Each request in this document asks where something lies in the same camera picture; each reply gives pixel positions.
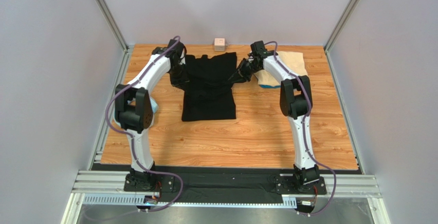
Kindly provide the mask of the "black t shirt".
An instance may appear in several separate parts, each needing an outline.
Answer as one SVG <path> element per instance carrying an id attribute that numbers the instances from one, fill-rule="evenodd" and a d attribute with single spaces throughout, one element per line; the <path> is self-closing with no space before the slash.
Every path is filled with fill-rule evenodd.
<path id="1" fill-rule="evenodd" d="M 190 82 L 184 91 L 181 120 L 236 119 L 233 84 L 228 79 L 236 70 L 237 54 L 223 53 L 196 58 L 186 55 L 185 63 Z"/>

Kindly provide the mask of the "light blue headphones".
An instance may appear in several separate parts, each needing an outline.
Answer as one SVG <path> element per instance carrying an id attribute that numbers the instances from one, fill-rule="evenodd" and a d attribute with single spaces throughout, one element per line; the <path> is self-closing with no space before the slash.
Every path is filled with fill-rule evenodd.
<path id="1" fill-rule="evenodd" d="M 127 98 L 123 105 L 116 105 L 114 119 L 123 130 L 141 133 L 152 125 L 158 104 L 153 98 L 144 101 L 145 99 L 140 99 L 140 105 L 137 107 L 136 98 Z"/>

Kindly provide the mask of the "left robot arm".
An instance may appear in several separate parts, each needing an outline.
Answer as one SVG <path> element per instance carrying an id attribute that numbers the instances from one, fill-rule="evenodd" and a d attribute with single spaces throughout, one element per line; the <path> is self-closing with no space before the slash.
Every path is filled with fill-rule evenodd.
<path id="1" fill-rule="evenodd" d="M 114 120 L 118 130 L 130 143 L 131 170 L 127 176 L 130 183 L 142 183 L 151 188 L 156 184 L 158 172 L 149 146 L 149 128 L 154 121 L 150 93 L 159 80 L 169 74 L 173 87 L 185 89 L 189 84 L 185 56 L 187 49 L 179 36 L 171 39 L 166 47 L 156 47 L 140 73 L 126 85 L 116 86 L 111 99 L 114 104 Z"/>

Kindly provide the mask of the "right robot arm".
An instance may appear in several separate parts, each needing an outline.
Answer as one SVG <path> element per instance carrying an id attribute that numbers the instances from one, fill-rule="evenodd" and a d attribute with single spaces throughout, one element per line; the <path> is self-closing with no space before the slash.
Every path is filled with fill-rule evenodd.
<path id="1" fill-rule="evenodd" d="M 239 63 L 228 82 L 249 82 L 256 72 L 266 70 L 280 83 L 280 109 L 290 123 L 295 148 L 293 183 L 300 188 L 320 177 L 309 128 L 313 106 L 310 80 L 307 75 L 299 75 L 289 68 L 276 49 L 268 50 L 265 45 L 263 41 L 252 43 L 248 58 Z"/>

